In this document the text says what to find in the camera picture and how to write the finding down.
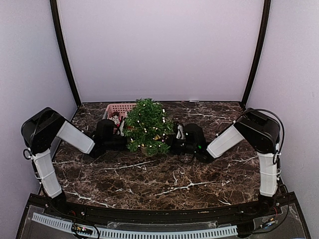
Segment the pink plastic basket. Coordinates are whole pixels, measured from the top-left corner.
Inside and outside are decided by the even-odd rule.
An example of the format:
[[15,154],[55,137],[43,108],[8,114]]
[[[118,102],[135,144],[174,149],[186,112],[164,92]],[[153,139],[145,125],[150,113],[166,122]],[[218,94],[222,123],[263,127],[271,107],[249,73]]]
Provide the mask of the pink plastic basket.
[[121,117],[127,117],[129,111],[131,111],[135,107],[136,103],[116,103],[116,104],[108,104],[102,119],[110,119],[114,115],[117,115],[119,119]]

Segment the small green christmas tree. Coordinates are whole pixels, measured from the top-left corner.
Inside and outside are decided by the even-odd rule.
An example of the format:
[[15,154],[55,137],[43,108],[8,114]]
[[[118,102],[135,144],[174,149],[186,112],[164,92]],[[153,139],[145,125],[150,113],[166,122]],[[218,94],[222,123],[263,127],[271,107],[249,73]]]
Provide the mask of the small green christmas tree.
[[151,156],[167,154],[170,147],[165,141],[170,134],[173,134],[173,122],[162,104],[150,98],[137,99],[124,122],[129,151],[137,152],[143,144],[152,146]]

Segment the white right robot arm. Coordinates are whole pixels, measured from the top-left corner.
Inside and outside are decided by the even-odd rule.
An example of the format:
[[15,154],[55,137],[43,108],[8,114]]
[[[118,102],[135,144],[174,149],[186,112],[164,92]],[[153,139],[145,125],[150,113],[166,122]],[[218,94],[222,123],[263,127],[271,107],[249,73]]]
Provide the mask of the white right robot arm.
[[248,108],[226,129],[207,142],[203,129],[194,123],[176,123],[174,133],[165,139],[171,153],[191,154],[197,160],[211,163],[226,151],[246,140],[257,152],[260,163],[260,195],[254,211],[265,216],[274,207],[280,176],[279,155],[284,142],[284,126],[280,118],[269,110]]

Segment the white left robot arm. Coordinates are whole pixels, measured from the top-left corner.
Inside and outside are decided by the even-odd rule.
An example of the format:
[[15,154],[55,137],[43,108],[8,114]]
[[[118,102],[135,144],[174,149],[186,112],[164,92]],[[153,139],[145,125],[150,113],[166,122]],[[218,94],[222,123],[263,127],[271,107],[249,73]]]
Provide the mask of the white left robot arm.
[[52,143],[58,138],[80,152],[98,158],[107,150],[120,151],[126,148],[128,140],[120,133],[115,133],[115,127],[112,120],[103,119],[97,123],[93,136],[89,137],[50,107],[23,123],[21,135],[26,145],[24,151],[28,152],[25,158],[32,160],[36,178],[47,196],[54,199],[50,207],[59,217],[66,217],[70,213],[70,205],[58,198],[64,192],[52,163]]

